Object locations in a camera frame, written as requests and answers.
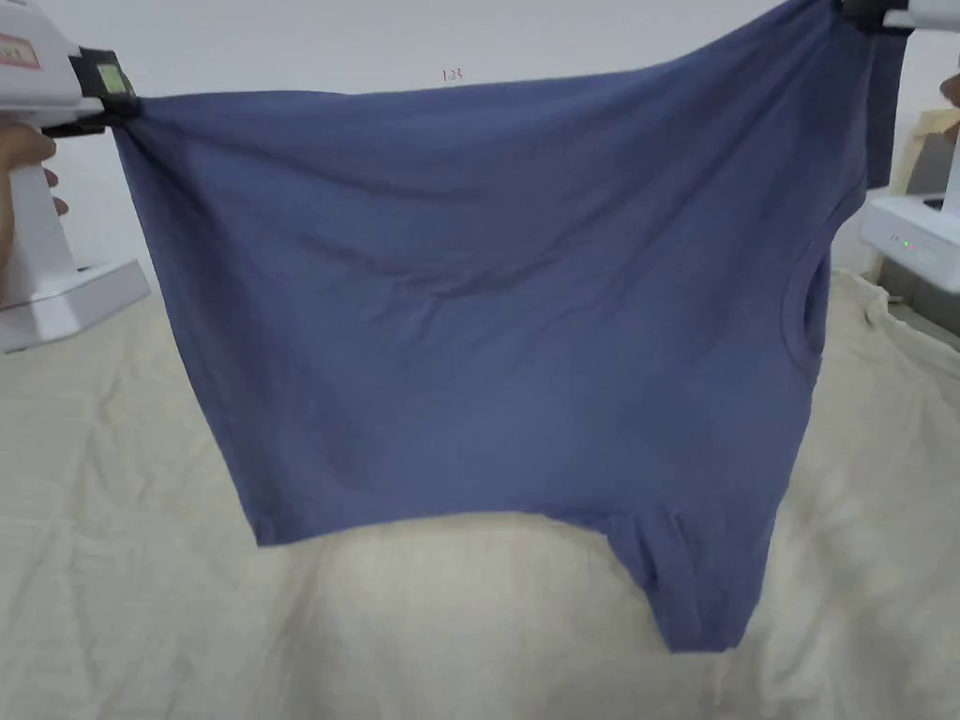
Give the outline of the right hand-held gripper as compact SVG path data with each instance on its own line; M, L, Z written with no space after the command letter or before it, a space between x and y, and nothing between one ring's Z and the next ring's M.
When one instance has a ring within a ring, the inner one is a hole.
M958 33L956 1L835 1L870 35L914 31ZM959 148L948 149L935 129L915 137L916 168L944 170L943 187L904 189L870 201L862 213L861 239L885 259L881 287L930 323L959 332Z

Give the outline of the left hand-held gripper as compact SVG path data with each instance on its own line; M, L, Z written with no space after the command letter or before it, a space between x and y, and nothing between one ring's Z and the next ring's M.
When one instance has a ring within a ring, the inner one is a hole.
M142 114L115 52L80 46L42 13L1 17L1 121L52 141L101 135ZM1 351L77 335L149 292L135 261L80 267L39 166L11 175L16 230L1 304Z

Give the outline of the person's left hand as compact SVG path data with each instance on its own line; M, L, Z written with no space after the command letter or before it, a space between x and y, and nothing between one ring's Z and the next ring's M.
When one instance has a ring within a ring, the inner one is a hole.
M16 230L11 175L22 168L39 166L47 187L56 188L59 177L43 167L55 153L52 139L32 127L14 124L1 129L1 302L8 294L7 268Z

